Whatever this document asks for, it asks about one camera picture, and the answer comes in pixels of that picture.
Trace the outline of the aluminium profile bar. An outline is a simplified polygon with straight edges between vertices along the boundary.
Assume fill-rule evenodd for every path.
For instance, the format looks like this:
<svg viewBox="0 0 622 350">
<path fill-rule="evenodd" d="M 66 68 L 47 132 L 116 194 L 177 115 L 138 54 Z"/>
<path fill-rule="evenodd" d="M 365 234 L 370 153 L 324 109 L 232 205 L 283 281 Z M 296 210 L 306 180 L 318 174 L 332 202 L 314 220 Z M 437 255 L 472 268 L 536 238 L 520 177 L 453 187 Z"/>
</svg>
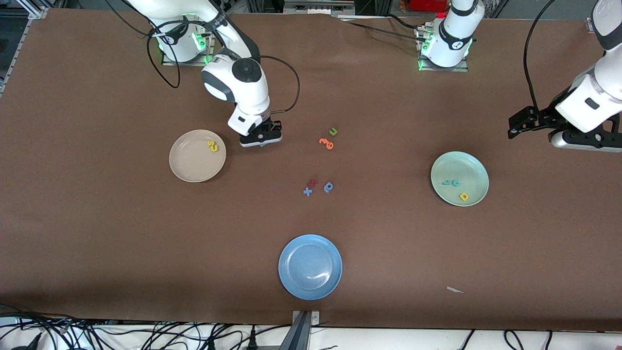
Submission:
<svg viewBox="0 0 622 350">
<path fill-rule="evenodd" d="M 311 329 L 319 321 L 319 311 L 294 311 L 293 323 L 278 350 L 308 350 Z"/>
</svg>

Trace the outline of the light green plate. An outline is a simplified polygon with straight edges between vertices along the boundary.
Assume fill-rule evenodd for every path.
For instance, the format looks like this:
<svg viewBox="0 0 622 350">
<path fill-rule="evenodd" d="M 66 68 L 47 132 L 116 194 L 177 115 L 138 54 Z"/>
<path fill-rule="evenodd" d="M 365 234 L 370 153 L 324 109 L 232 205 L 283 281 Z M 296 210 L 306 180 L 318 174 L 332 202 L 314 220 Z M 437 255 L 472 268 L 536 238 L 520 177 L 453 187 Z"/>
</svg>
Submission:
<svg viewBox="0 0 622 350">
<path fill-rule="evenodd" d="M 440 155 L 432 164 L 430 179 L 435 193 L 448 204 L 468 208 L 479 204 L 487 195 L 489 175 L 480 160 L 469 153 L 451 151 Z M 458 179 L 459 188 L 444 186 L 442 182 Z M 461 201 L 459 194 L 468 193 L 469 200 Z"/>
</svg>

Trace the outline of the blue plate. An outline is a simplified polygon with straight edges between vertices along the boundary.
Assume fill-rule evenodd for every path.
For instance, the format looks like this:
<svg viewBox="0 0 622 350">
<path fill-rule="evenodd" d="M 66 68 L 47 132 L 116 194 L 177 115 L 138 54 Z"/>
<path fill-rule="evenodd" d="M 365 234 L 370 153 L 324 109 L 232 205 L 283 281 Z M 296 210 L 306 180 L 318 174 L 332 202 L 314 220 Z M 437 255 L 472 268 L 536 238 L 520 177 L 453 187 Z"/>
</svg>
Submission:
<svg viewBox="0 0 622 350">
<path fill-rule="evenodd" d="M 326 237 L 305 234 L 289 241 L 278 259 L 278 277 L 292 296 L 315 301 L 339 285 L 344 266 L 336 245 Z"/>
</svg>

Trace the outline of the grey power strip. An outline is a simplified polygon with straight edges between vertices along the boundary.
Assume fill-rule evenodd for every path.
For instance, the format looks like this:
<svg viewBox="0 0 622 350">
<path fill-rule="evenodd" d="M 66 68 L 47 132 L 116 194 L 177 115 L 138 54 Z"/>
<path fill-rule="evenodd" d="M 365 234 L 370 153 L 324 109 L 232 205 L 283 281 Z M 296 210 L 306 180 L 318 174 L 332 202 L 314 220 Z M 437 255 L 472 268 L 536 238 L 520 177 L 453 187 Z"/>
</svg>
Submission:
<svg viewBox="0 0 622 350">
<path fill-rule="evenodd" d="M 333 17 L 354 16 L 354 0 L 284 0 L 284 14 L 328 14 Z"/>
</svg>

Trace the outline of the red box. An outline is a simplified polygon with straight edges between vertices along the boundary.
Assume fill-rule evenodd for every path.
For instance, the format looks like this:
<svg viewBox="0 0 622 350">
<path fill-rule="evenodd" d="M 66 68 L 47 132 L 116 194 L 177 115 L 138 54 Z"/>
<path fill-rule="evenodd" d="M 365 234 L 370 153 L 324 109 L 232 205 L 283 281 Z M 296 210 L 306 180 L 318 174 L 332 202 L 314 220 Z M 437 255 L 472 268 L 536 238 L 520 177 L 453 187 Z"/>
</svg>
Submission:
<svg viewBox="0 0 622 350">
<path fill-rule="evenodd" d="M 420 13 L 444 13 L 449 0 L 409 0 L 409 9 Z"/>
</svg>

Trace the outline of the beige brown plate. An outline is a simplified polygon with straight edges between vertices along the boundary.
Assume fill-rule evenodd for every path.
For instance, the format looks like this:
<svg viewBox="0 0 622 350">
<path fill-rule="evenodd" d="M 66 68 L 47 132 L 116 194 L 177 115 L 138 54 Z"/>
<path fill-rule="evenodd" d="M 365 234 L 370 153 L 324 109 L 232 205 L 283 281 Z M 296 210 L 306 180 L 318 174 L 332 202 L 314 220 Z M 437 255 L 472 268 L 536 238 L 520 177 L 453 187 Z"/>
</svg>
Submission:
<svg viewBox="0 0 622 350">
<path fill-rule="evenodd" d="M 212 153 L 208 141 L 219 146 Z M 204 182 L 215 177 L 225 165 L 226 146 L 224 140 L 206 129 L 196 129 L 181 135 L 171 147 L 169 166 L 173 174 L 185 182 Z"/>
</svg>

